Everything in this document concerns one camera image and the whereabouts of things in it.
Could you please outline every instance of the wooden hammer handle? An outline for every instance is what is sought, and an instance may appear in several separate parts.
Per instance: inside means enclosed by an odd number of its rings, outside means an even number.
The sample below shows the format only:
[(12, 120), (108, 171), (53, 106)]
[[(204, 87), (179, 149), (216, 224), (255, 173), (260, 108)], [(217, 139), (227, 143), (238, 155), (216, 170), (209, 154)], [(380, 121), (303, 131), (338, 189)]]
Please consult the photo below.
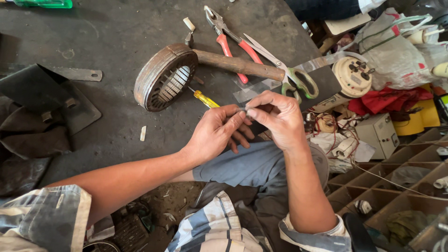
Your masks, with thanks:
[(274, 66), (262, 65), (241, 58), (227, 57), (211, 52), (193, 50), (198, 55), (200, 64), (219, 67), (234, 73), (249, 74), (276, 81), (283, 81), (285, 72)]

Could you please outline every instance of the shirt sleeve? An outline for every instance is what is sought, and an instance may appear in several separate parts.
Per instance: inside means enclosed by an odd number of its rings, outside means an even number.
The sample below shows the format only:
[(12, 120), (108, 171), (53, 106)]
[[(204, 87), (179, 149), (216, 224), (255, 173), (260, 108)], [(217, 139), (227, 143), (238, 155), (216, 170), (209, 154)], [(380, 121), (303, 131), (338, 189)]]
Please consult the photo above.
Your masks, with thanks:
[(280, 237), (310, 252), (351, 252), (352, 243), (342, 218), (336, 215), (338, 224), (332, 230), (319, 234), (302, 234), (294, 230), (289, 213), (279, 223)]
[(0, 248), (20, 238), (48, 251), (81, 251), (91, 196), (77, 185), (42, 188), (0, 205)]

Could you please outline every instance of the rolled sleeve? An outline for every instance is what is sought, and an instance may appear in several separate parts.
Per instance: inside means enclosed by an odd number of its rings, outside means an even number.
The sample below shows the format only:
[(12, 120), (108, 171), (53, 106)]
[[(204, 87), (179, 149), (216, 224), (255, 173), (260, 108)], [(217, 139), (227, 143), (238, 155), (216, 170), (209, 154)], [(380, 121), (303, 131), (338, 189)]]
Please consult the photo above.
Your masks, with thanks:
[(342, 218), (336, 215), (338, 224), (332, 230), (319, 234), (302, 234), (294, 230), (289, 213), (279, 223), (280, 237), (309, 252), (351, 252), (352, 244)]

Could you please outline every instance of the hand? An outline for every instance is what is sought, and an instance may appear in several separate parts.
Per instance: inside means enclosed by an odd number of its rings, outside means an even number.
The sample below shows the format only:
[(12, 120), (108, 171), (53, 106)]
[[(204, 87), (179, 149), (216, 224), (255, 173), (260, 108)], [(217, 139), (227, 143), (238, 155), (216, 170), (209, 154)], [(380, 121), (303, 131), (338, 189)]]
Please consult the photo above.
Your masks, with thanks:
[(250, 139), (255, 137), (248, 127), (251, 124), (250, 120), (246, 118), (246, 113), (240, 111), (235, 104), (209, 109), (199, 121), (193, 136), (183, 151), (187, 155), (197, 158), (199, 164), (217, 157), (226, 145), (230, 146), (235, 154), (238, 154), (235, 140), (246, 149), (250, 147), (240, 132)]
[(302, 113), (295, 98), (264, 91), (246, 104), (246, 110), (249, 116), (271, 130), (281, 150), (308, 146)]

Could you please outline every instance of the gray electrical box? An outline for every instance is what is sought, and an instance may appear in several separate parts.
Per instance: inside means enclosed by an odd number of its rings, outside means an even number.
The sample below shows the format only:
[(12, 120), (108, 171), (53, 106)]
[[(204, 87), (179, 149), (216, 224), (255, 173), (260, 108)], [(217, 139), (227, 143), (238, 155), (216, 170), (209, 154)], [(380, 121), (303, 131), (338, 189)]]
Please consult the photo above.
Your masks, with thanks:
[(374, 115), (358, 123), (355, 130), (361, 141), (376, 148), (372, 159), (388, 159), (400, 144), (389, 113)]

